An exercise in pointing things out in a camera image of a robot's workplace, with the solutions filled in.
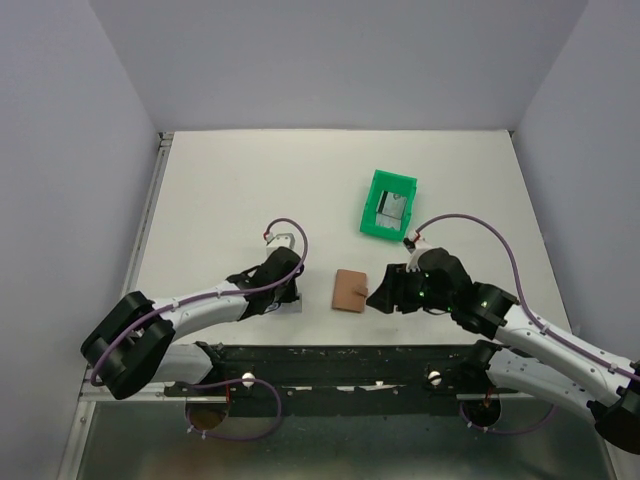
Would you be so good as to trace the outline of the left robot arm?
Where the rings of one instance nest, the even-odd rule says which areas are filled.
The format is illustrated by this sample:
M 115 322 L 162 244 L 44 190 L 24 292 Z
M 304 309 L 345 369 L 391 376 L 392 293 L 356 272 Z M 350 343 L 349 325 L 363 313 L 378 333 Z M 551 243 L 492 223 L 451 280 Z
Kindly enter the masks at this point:
M 140 291 L 126 294 L 81 345 L 91 366 L 90 384 L 107 388 L 117 400 L 150 383 L 177 382 L 201 395 L 214 393 L 222 372 L 213 349 L 203 342 L 177 341 L 296 301 L 300 261 L 292 249 L 278 247 L 262 264 L 229 276 L 210 292 L 166 302 Z

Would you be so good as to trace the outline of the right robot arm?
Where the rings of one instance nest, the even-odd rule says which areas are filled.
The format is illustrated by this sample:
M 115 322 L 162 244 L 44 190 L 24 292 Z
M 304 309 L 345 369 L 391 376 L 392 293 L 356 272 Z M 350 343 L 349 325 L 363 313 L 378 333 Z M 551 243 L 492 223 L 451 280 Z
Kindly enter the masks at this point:
M 500 345 L 488 359 L 460 367 L 480 392 L 493 384 L 574 411 L 610 444 L 639 452 L 639 365 L 555 328 L 524 300 L 475 282 L 443 248 L 419 248 L 406 264 L 390 264 L 367 306 L 384 314 L 439 310 L 463 330 Z

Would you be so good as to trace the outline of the tan leather card holder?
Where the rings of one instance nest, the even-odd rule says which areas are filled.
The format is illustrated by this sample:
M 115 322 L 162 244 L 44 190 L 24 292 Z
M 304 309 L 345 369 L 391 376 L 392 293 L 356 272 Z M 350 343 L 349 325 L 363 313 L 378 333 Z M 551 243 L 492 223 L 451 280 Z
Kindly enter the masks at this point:
M 368 277 L 364 272 L 337 270 L 331 302 L 334 310 L 363 313 L 368 295 Z

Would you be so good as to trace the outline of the silver VIP credit card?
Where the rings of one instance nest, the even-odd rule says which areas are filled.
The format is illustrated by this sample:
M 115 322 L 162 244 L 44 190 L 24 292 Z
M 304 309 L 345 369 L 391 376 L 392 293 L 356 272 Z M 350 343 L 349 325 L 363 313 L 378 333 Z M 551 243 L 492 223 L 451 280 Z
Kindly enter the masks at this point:
M 302 297 L 297 297 L 292 302 L 282 302 L 279 303 L 272 312 L 278 315 L 286 315 L 286 314 L 298 314 L 301 313 L 303 309 Z

